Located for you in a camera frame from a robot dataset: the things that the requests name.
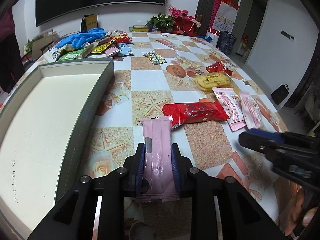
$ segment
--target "blue gripper pad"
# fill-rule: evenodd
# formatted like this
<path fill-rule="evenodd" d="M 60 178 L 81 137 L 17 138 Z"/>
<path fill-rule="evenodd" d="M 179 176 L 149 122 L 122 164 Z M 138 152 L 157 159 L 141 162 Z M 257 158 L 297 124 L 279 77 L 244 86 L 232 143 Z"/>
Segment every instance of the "blue gripper pad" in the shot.
<path fill-rule="evenodd" d="M 279 133 L 271 133 L 259 129 L 250 129 L 248 133 L 252 133 L 261 137 L 268 138 L 270 140 L 274 140 L 276 143 L 285 143 L 284 139 L 281 137 Z"/>
<path fill-rule="evenodd" d="M 146 152 L 146 145 L 143 144 L 141 157 L 139 160 L 139 168 L 136 175 L 136 193 L 139 194 L 141 192 L 141 184 L 143 178 L 143 170 L 144 170 L 144 154 Z"/>
<path fill-rule="evenodd" d="M 180 174 L 179 174 L 179 169 L 178 169 L 178 163 L 176 160 L 176 156 L 173 152 L 173 147 L 171 145 L 171 165 L 172 165 L 172 174 L 173 174 L 173 181 L 174 181 L 174 187 L 176 189 L 176 192 L 178 196 L 180 196 L 180 189 L 181 189 L 181 184 L 180 184 Z"/>

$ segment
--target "doorway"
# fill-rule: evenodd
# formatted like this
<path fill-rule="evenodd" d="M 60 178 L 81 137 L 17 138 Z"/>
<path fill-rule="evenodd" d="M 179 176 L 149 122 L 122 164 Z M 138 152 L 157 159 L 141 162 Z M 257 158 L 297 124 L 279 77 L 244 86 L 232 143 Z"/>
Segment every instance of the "doorway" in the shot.
<path fill-rule="evenodd" d="M 254 42 L 256 41 L 263 21 L 264 13 L 266 11 L 267 3 L 268 0 L 252 0 L 248 20 L 246 23 L 244 23 L 245 28 L 240 36 L 246 37 L 244 39 L 245 47 L 243 46 L 240 38 L 239 42 L 236 42 L 235 44 L 233 53 L 229 56 L 241 68 L 244 66 Z"/>

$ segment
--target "yellow snack packet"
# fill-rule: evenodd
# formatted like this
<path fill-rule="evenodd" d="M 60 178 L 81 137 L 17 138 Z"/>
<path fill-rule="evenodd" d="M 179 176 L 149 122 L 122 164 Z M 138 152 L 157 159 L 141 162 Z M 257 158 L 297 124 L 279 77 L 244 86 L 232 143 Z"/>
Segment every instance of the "yellow snack packet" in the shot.
<path fill-rule="evenodd" d="M 208 73 L 195 77 L 195 83 L 202 91 L 212 91 L 212 88 L 232 88 L 232 80 L 223 71 Z"/>
<path fill-rule="evenodd" d="M 102 44 L 100 46 L 97 46 L 95 47 L 90 53 L 96 53 L 96 54 L 100 54 L 102 53 L 106 48 L 108 48 L 115 40 L 116 38 L 118 37 L 119 35 L 117 36 L 114 36 L 113 38 L 110 39 L 110 41 L 106 44 Z"/>

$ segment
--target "green snack packet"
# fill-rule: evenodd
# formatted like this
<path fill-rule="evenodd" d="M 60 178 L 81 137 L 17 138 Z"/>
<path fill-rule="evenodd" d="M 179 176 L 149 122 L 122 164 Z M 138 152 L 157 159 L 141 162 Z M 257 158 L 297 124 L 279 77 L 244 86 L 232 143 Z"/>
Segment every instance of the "green snack packet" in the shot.
<path fill-rule="evenodd" d="M 156 53 L 155 51 L 143 53 L 143 55 L 148 57 L 151 60 L 151 62 L 153 63 L 153 65 L 167 63 L 167 61 L 161 55 Z"/>
<path fill-rule="evenodd" d="M 62 55 L 58 59 L 58 61 L 78 58 L 84 50 L 85 49 L 79 49 L 79 50 L 74 50 L 74 51 L 68 52 L 68 53 Z"/>

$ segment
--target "white cardboard box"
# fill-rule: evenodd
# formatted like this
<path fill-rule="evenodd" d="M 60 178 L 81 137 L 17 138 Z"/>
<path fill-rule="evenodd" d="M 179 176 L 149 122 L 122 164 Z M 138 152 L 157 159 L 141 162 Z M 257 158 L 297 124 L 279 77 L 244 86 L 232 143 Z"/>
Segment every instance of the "white cardboard box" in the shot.
<path fill-rule="evenodd" d="M 37 67 L 0 112 L 0 226 L 23 239 L 78 179 L 112 58 Z"/>

